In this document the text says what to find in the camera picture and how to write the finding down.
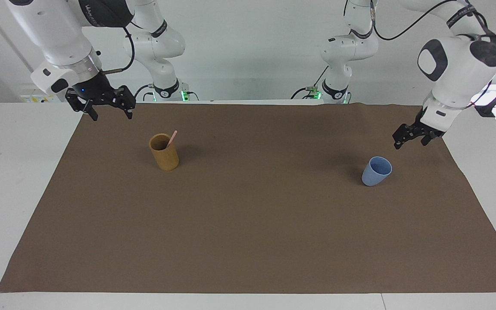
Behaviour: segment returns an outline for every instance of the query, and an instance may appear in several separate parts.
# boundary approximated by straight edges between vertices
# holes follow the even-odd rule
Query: white wall
[[[496,1],[472,3],[496,31]],[[165,18],[187,41],[185,55],[173,60],[177,73],[202,100],[289,98],[295,90],[313,84],[325,67],[319,44],[349,32],[343,23],[343,5],[342,0],[160,0]],[[418,16],[396,0],[382,0],[378,29],[386,36],[397,34]],[[42,61],[39,49],[14,21],[5,0],[0,0],[0,25],[29,65],[35,67]],[[105,69],[128,62],[120,29],[86,28],[84,32],[102,51]],[[353,100],[421,104],[432,86],[417,68],[417,55],[429,39],[448,35],[445,23],[429,16],[400,39],[382,42],[374,58],[352,64]],[[3,43],[1,51],[12,53]],[[23,67],[14,58],[8,61]],[[0,63],[0,76],[5,69],[8,65]],[[31,84],[24,70],[11,81],[1,79],[13,91],[17,85]],[[110,80],[115,87],[126,84],[135,90],[149,83],[150,76],[141,65],[134,65]]]

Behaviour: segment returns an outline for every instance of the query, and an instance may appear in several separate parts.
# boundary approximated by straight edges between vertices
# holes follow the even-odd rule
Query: blue cup
[[[365,171],[362,173],[362,182],[366,186],[378,185],[378,183],[384,181],[392,171],[393,167],[387,159],[380,156],[372,157],[368,162],[368,165],[366,165]]]

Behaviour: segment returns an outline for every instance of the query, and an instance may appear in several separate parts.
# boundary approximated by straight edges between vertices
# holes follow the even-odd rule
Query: pink stick
[[[175,140],[176,136],[177,136],[177,130],[175,130],[175,132],[173,132],[173,136],[171,136],[171,139],[169,139],[169,143],[167,143],[167,147],[169,147],[171,145],[171,143],[173,143],[173,140]]]

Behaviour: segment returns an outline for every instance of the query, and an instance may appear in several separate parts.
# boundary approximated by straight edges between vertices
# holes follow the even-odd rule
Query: brown cloth
[[[82,118],[0,292],[496,292],[496,232],[415,106],[140,105]],[[181,164],[148,147],[177,129]],[[393,174],[368,188],[368,160]]]

